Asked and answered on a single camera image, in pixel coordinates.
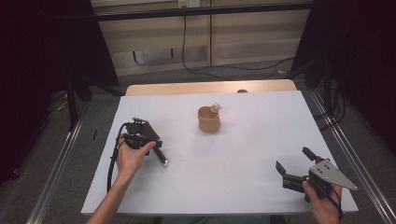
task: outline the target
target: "white table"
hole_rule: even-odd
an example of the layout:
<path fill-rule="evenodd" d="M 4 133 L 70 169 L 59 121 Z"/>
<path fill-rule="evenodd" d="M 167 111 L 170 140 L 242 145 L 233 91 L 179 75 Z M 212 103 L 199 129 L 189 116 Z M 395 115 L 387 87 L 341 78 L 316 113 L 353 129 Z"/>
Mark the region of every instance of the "white table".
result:
<path fill-rule="evenodd" d="M 223 106 L 220 130 L 202 133 L 197 110 L 213 103 Z M 133 117 L 150 122 L 163 140 L 162 151 L 170 163 L 163 167 L 154 153 L 145 158 L 122 201 L 121 214 L 310 212 L 302 193 L 282 188 L 276 161 L 291 175 L 307 175 L 313 163 L 302 149 L 309 147 L 335 164 L 299 91 L 125 96 L 81 213 L 93 213 L 105 197 L 114 139 L 121 124 Z M 358 211 L 347 189 L 342 206 L 345 212 Z"/>

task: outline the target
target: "dark background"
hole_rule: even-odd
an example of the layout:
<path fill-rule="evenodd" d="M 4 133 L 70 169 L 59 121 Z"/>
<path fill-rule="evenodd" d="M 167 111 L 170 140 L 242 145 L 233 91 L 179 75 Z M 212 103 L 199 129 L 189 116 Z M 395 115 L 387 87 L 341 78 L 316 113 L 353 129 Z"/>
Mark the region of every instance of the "dark background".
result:
<path fill-rule="evenodd" d="M 305 70 L 306 85 L 315 88 L 328 62 L 341 90 L 396 153 L 396 2 L 317 2 L 330 4 L 310 11 L 291 70 L 320 59 Z"/>
<path fill-rule="evenodd" d="M 88 83 L 119 85 L 97 22 L 52 22 L 93 15 L 89 0 L 18 1 L 0 6 L 1 133 L 0 183 L 13 176 L 47 116 L 50 96 Z"/>

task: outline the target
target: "cup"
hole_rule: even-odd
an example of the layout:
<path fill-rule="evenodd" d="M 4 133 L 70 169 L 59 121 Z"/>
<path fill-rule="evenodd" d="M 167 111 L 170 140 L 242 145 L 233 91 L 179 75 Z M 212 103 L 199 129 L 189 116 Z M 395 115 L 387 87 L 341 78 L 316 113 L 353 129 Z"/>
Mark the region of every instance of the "cup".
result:
<path fill-rule="evenodd" d="M 219 112 L 213 112 L 211 106 L 202 106 L 198 110 L 199 128 L 206 133 L 216 133 L 220 129 Z"/>

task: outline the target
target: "metal rail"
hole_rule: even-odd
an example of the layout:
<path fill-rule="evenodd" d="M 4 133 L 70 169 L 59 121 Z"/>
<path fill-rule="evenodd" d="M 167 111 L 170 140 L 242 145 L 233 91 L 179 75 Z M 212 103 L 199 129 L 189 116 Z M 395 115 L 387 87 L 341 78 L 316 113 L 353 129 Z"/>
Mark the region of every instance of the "metal rail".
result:
<path fill-rule="evenodd" d="M 323 106 L 324 102 L 318 91 L 311 91 L 310 93 L 320 113 L 325 113 L 325 108 Z M 327 124 L 335 123 L 334 118 L 331 118 L 329 116 L 325 116 L 325 120 Z M 332 134 L 334 135 L 335 140 L 338 142 L 340 148 L 343 150 L 350 165 L 358 176 L 358 179 L 361 181 L 361 184 L 363 185 L 367 194 L 372 200 L 375 208 L 378 210 L 379 215 L 382 217 L 385 223 L 396 224 L 395 213 L 393 212 L 387 198 L 385 197 L 379 186 L 371 178 L 370 174 L 367 172 L 361 159 L 359 158 L 358 154 L 356 154 L 355 149 L 352 147 L 352 145 L 350 145 L 341 128 L 338 126 L 338 124 L 335 124 L 332 125 L 330 129 L 332 131 Z"/>
<path fill-rule="evenodd" d="M 44 215 L 46 215 L 47 209 L 50 205 L 50 201 L 55 193 L 56 187 L 61 178 L 62 172 L 64 171 L 64 166 L 66 165 L 67 158 L 78 137 L 79 130 L 82 126 L 82 121 L 87 115 L 89 105 L 90 103 L 84 104 L 81 112 L 81 116 L 77 124 L 75 125 L 74 129 L 71 132 L 69 132 L 69 134 L 67 135 L 66 140 L 64 141 L 64 146 L 58 157 L 58 160 L 55 162 L 55 165 L 52 168 L 47 183 L 43 188 L 43 190 L 41 191 L 37 201 L 35 202 L 35 207 L 33 208 L 29 218 L 27 219 L 26 224 L 42 223 L 44 219 Z"/>
<path fill-rule="evenodd" d="M 188 7 L 159 9 L 150 11 L 136 12 L 116 12 L 116 13 L 97 13 L 92 16 L 77 15 L 58 17 L 52 19 L 53 22 L 77 22 L 77 21 L 121 21 L 150 18 L 166 17 L 183 17 L 183 16 L 202 16 L 216 14 L 232 13 L 249 13 L 264 11 L 287 11 L 287 10 L 304 10 L 311 9 L 313 6 L 322 6 L 325 3 L 299 2 L 299 3 L 281 3 L 281 4 L 262 4 L 251 6 L 233 6 L 233 7 Z"/>

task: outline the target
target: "finger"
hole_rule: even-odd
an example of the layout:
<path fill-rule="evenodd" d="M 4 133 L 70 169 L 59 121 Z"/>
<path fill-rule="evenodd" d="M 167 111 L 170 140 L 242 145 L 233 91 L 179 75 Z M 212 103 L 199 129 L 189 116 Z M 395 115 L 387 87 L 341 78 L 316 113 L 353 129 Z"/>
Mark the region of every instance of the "finger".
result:
<path fill-rule="evenodd" d="M 320 202 L 320 199 L 319 199 L 314 187 L 309 185 L 307 181 L 303 181 L 303 188 L 305 190 L 305 193 L 308 195 L 309 201 L 311 202 L 311 204 L 317 204 Z"/>
<path fill-rule="evenodd" d="M 119 145 L 123 142 L 123 138 L 125 137 L 125 134 L 126 134 L 126 133 L 120 134 Z"/>
<path fill-rule="evenodd" d="M 156 142 L 149 142 L 145 144 L 143 147 L 141 147 L 139 151 L 146 154 L 150 149 L 154 148 L 156 144 L 157 144 Z"/>
<path fill-rule="evenodd" d="M 334 191 L 338 194 L 338 197 L 340 197 L 340 200 L 342 200 L 342 197 L 343 197 L 343 188 L 342 188 L 341 186 L 339 186 L 339 185 L 333 185 L 332 188 L 333 188 Z M 335 199 L 337 199 L 337 201 L 338 201 L 338 197 L 337 197 L 336 195 L 334 195 L 334 194 L 335 194 L 334 191 L 332 191 L 332 198 L 333 198 L 333 199 L 335 198 Z"/>

